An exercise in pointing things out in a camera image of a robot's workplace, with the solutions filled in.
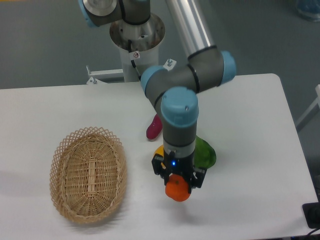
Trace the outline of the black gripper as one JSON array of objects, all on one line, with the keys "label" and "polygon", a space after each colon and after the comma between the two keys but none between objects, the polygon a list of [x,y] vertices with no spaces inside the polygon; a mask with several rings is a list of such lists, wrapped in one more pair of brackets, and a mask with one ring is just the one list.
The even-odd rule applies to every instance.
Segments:
[{"label": "black gripper", "polygon": [[166,153],[164,157],[156,153],[152,160],[154,174],[160,176],[166,186],[170,175],[179,175],[188,183],[188,193],[193,189],[201,188],[207,173],[206,168],[194,167],[194,152],[186,157],[176,157],[175,153]]}]

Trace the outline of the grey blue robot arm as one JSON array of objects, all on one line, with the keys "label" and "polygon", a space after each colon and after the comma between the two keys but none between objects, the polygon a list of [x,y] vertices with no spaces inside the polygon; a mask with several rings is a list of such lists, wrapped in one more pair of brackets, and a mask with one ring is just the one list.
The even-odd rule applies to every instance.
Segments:
[{"label": "grey blue robot arm", "polygon": [[218,50],[198,0],[166,2],[188,63],[169,69],[155,65],[158,57],[145,57],[164,39],[162,20],[148,0],[81,0],[79,8],[89,26],[110,25],[113,43],[124,50],[125,79],[139,81],[162,123],[163,154],[152,159],[153,171],[164,180],[168,196],[200,188],[206,169],[195,165],[199,116],[198,93],[231,81],[236,63]]}]

